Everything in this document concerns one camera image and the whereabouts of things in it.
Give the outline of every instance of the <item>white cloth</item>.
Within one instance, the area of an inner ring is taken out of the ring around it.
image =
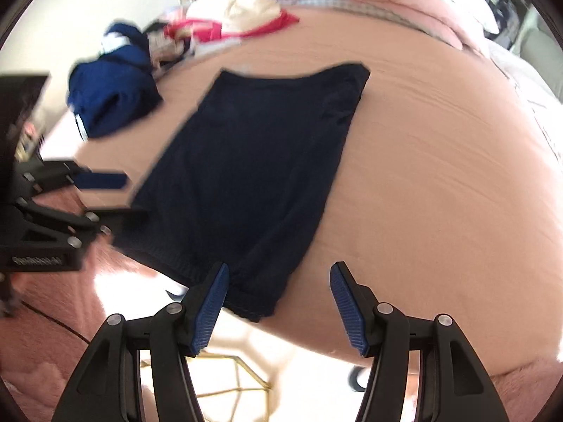
[[[74,113],[67,111],[45,138],[39,153],[44,160],[74,159],[83,145]]]
[[[113,31],[102,38],[100,55],[109,54],[118,50],[120,47],[128,46],[129,44],[131,44],[131,40],[127,36],[123,36],[121,33]]]
[[[219,22],[223,33],[245,33],[268,24],[280,14],[281,7],[274,0],[196,0],[186,17]]]
[[[563,105],[527,61],[489,41],[491,60],[534,116],[563,171]]]

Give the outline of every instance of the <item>metal screw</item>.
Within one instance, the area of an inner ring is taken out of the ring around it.
[[[377,310],[382,314],[391,314],[393,312],[393,306],[389,303],[379,303],[377,305]]]
[[[119,314],[112,314],[108,317],[108,324],[111,326],[121,323],[121,316]]]
[[[87,212],[84,216],[87,219],[90,219],[92,222],[99,222],[100,221],[100,218],[96,214],[94,214],[93,212]]]
[[[444,327],[449,327],[454,323],[451,317],[446,314],[442,314],[440,317],[438,317],[438,322],[440,322]]]
[[[171,303],[166,307],[168,314],[178,314],[180,311],[182,311],[182,305],[179,303]]]
[[[80,249],[82,247],[82,242],[75,236],[71,236],[67,239],[68,244],[70,244],[75,249]]]

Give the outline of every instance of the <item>black cable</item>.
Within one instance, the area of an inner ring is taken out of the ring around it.
[[[40,309],[37,309],[35,306],[30,305],[26,301],[22,301],[21,303],[22,303],[23,306],[25,306],[30,311],[33,311],[35,314],[42,315],[44,318],[51,321],[52,323],[55,323],[55,324],[61,326],[62,328],[64,328],[65,330],[71,332],[75,337],[80,338],[86,344],[88,344],[88,345],[90,344],[90,341],[88,341],[85,337],[83,337],[78,331],[74,330],[73,328],[70,328],[67,324],[64,324],[63,322],[55,319],[54,317],[51,317],[49,314],[45,314],[43,311],[41,311]]]

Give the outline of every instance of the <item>blue garment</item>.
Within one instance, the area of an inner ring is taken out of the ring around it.
[[[112,25],[127,45],[79,63],[69,78],[68,105],[79,115],[89,138],[109,135],[145,117],[162,101],[153,78],[148,38],[136,27]]]
[[[300,78],[223,71],[137,192],[145,222],[114,246],[192,287],[229,266],[226,308],[272,315],[323,215],[369,71]]]

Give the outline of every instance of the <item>bed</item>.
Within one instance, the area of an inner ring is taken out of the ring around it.
[[[458,49],[393,20],[298,3],[291,11],[299,24],[176,67],[159,83],[159,109],[88,141],[77,161],[123,170],[131,184],[119,193],[80,193],[81,204],[127,205],[221,69],[301,76],[360,61],[371,78],[323,219],[275,314],[258,327],[365,363],[328,286],[330,266],[345,261],[359,283],[405,314],[451,314],[490,375],[555,359],[563,327],[563,183],[533,98],[519,92],[510,68],[485,55],[484,39]],[[86,261],[89,272],[108,264],[146,270],[106,242],[96,252]]]

